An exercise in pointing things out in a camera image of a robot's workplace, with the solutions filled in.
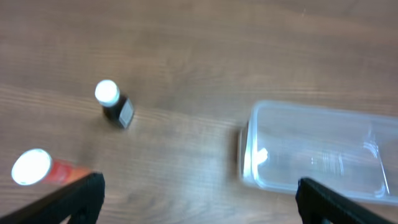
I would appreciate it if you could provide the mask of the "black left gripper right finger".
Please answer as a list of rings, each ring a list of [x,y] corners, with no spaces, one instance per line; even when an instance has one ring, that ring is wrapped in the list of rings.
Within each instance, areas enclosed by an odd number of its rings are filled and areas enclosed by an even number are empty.
[[[308,177],[299,180],[295,200],[303,224],[392,224]]]

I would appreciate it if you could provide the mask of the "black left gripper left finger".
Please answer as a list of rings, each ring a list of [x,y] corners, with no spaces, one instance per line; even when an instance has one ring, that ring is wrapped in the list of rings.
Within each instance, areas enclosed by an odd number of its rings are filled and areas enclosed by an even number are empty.
[[[101,173],[68,184],[46,197],[1,217],[1,223],[96,223],[105,198]]]

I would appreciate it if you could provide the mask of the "orange tube with white cap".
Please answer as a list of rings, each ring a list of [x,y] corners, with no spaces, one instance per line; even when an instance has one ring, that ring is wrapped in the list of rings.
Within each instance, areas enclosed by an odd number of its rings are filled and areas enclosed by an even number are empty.
[[[19,185],[34,185],[40,182],[65,185],[90,173],[92,170],[89,168],[54,159],[43,149],[30,149],[15,161],[11,177]]]

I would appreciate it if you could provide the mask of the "dark bottle with white cap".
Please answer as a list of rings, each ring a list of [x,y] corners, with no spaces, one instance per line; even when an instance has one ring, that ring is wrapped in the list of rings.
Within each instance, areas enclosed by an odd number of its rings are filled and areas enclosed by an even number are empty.
[[[134,107],[127,95],[112,80],[101,80],[95,88],[95,98],[105,118],[113,125],[127,129],[134,117]]]

